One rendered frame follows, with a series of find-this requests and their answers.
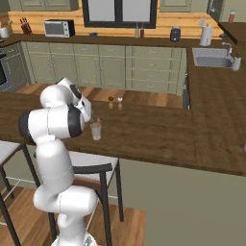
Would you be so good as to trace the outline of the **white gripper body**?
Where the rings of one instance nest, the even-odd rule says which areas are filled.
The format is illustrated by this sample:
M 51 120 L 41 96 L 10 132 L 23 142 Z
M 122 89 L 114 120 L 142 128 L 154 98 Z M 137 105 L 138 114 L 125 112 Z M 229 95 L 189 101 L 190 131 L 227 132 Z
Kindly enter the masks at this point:
M 83 97 L 80 102 L 79 102 L 79 109 L 83 115 L 83 118 L 85 122 L 88 122 L 91 120 L 91 115 L 92 115 L 92 108 L 91 108 L 91 103 Z

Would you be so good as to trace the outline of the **clear glass cup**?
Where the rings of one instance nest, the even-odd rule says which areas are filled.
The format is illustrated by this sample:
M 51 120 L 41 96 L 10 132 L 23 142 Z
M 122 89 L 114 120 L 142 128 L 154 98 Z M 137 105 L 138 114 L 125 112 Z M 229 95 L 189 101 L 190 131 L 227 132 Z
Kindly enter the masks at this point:
M 94 140 L 100 140 L 101 139 L 101 130 L 102 126 L 100 123 L 92 123 L 90 125 L 91 133 L 92 133 L 92 138 Z

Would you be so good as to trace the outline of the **green base cupboard run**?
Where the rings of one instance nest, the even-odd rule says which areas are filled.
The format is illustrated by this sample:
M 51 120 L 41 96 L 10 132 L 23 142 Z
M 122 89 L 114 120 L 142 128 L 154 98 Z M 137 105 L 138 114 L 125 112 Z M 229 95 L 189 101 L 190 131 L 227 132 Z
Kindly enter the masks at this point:
M 184 48 L 48 42 L 22 48 L 35 83 L 67 78 L 79 86 L 183 94 Z

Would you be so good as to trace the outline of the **black stool with white seat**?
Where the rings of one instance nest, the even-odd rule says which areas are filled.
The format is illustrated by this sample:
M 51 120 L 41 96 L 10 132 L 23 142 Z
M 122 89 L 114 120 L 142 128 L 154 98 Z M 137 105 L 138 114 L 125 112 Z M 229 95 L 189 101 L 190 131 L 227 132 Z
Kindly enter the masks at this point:
M 32 173 L 34 183 L 36 186 L 40 186 L 39 179 L 37 177 L 37 172 L 35 170 L 35 167 L 33 165 L 32 159 L 30 157 L 28 148 L 25 144 L 20 143 L 13 143 L 13 142 L 7 142 L 0 140 L 0 176 L 3 179 L 3 182 L 5 184 L 6 189 L 8 190 L 8 195 L 6 197 L 3 197 L 0 192 L 0 210 L 3 214 L 3 217 L 5 219 L 4 225 L 6 225 L 9 229 L 9 232 L 12 236 L 12 240 L 15 246 L 21 246 L 21 243 L 19 241 L 19 238 L 17 236 L 17 233 L 15 231 L 14 225 L 12 223 L 11 217 L 9 215 L 8 209 L 5 204 L 5 200 L 8 197 L 14 198 L 13 191 L 14 188 L 11 187 L 9 180 L 6 176 L 6 172 L 4 170 L 4 165 L 11 159 L 11 157 L 18 151 L 22 150 L 25 156 L 25 159 L 29 165 L 30 171 Z
M 97 246 L 87 232 L 84 217 L 101 201 L 107 246 L 111 242 L 108 188 L 116 176 L 120 221 L 124 221 L 119 158 L 69 152 L 52 166 L 43 179 L 53 208 L 59 214 L 60 235 L 51 246 Z

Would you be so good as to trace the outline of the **white toaster oven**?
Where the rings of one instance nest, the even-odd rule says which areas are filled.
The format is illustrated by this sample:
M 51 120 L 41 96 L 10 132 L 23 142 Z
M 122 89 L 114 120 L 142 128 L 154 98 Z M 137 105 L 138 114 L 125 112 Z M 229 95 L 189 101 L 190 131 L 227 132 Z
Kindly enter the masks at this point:
M 44 34 L 47 37 L 73 37 L 75 25 L 72 19 L 48 19 L 43 22 Z

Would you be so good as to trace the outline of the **brown knife block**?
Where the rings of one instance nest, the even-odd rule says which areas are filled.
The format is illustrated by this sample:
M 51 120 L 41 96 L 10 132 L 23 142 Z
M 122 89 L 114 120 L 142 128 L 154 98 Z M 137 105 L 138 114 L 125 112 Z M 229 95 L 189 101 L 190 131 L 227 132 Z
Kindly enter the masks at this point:
M 32 29 L 31 29 L 27 19 L 25 17 L 22 17 L 20 19 L 20 23 L 21 23 L 21 29 L 22 29 L 23 33 L 25 35 L 30 35 L 32 33 Z

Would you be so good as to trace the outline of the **black-framed window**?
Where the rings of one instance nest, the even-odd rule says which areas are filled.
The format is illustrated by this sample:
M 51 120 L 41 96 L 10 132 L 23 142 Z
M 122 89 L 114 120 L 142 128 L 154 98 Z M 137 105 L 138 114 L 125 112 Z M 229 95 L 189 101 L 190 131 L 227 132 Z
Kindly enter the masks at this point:
M 86 27 L 156 28 L 158 0 L 82 0 L 82 5 Z

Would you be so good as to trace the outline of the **dark dishwasher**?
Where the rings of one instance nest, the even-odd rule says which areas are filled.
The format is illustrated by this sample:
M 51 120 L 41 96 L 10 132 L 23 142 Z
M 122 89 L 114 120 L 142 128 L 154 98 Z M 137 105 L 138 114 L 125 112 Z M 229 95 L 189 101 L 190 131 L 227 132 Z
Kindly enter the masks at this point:
M 183 109 L 190 110 L 190 96 L 189 96 L 189 85 L 188 85 L 188 74 L 184 75 L 183 82 Z

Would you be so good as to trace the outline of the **white utensil pot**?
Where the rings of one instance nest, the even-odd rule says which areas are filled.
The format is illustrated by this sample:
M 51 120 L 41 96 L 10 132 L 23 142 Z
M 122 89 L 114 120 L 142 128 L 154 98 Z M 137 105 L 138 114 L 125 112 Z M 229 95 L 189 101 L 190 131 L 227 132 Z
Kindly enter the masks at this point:
M 12 21 L 9 20 L 6 24 L 0 22 L 0 37 L 8 38 L 10 36 L 9 27 L 12 25 Z

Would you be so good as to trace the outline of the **black toaster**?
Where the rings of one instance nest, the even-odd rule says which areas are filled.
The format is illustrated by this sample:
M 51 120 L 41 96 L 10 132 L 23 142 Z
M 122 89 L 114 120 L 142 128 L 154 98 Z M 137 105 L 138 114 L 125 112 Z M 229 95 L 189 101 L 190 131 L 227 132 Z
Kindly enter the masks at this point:
M 170 31 L 170 40 L 173 42 L 177 42 L 181 39 L 181 28 L 180 27 L 172 27 Z

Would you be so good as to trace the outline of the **grey sink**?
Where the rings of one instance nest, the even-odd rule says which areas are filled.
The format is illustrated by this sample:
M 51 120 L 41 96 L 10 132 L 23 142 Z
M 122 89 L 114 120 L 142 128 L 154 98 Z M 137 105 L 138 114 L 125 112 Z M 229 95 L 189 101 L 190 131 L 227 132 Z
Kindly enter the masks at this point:
M 226 49 L 220 48 L 193 48 L 192 55 L 196 66 L 231 68 L 234 61 Z

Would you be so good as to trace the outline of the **white paper towel roll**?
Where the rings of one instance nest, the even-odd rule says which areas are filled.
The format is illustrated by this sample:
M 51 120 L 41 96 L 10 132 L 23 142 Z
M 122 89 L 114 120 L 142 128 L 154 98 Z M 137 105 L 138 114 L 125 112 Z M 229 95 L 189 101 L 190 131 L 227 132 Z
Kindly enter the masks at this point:
M 200 45 L 201 46 L 209 46 L 211 43 L 211 37 L 213 33 L 213 28 L 207 24 L 202 28 L 202 34 L 200 38 Z

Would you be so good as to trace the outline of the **silver tap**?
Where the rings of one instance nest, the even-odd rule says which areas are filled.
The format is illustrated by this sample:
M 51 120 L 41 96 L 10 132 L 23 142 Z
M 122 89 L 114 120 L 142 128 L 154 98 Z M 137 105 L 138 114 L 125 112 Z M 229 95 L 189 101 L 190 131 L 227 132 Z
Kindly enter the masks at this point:
M 229 42 L 221 42 L 221 44 L 223 46 L 227 46 L 228 47 L 228 50 L 227 50 L 227 57 L 230 57 L 232 52 L 233 52 L 233 46 L 229 43 Z

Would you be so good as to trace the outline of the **white soap dispenser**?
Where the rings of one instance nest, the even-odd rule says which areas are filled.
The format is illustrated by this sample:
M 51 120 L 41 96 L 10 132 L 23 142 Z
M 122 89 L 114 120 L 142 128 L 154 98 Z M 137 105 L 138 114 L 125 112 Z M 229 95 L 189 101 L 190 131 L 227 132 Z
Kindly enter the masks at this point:
M 238 71 L 241 64 L 241 55 L 237 53 L 232 63 L 232 71 Z

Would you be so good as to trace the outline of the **green wall cupboards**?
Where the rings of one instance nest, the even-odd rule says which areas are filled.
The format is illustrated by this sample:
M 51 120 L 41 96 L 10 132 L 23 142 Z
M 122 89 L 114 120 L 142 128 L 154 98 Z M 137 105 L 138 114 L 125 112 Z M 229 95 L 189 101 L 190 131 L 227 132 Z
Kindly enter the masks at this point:
M 79 9 L 79 0 L 2 0 L 10 11 L 71 12 Z
M 160 12 L 206 12 L 209 0 L 160 0 Z

